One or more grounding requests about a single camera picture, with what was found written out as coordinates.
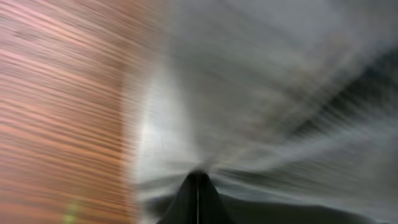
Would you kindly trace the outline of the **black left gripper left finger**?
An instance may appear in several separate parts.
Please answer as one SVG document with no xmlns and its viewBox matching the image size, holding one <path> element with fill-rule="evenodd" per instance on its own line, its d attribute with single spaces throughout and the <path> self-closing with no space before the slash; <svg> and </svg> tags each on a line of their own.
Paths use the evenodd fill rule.
<svg viewBox="0 0 398 224">
<path fill-rule="evenodd" d="M 172 203 L 157 224 L 198 223 L 198 173 L 186 176 Z"/>
</svg>

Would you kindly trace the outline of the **light blue denim shorts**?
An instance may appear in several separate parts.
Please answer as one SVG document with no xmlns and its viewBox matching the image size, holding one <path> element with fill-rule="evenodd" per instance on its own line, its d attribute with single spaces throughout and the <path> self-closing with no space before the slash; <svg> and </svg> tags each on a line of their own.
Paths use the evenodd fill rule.
<svg viewBox="0 0 398 224">
<path fill-rule="evenodd" d="M 124 89 L 139 223 L 201 169 L 236 223 L 397 222 L 397 2 L 159 1 Z"/>
</svg>

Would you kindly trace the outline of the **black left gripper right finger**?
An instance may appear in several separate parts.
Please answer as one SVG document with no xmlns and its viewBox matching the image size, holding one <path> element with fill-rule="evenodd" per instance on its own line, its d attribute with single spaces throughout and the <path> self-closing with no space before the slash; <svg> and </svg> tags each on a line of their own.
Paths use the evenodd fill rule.
<svg viewBox="0 0 398 224">
<path fill-rule="evenodd" d="M 235 224 L 227 213 L 208 174 L 197 174 L 199 224 Z"/>
</svg>

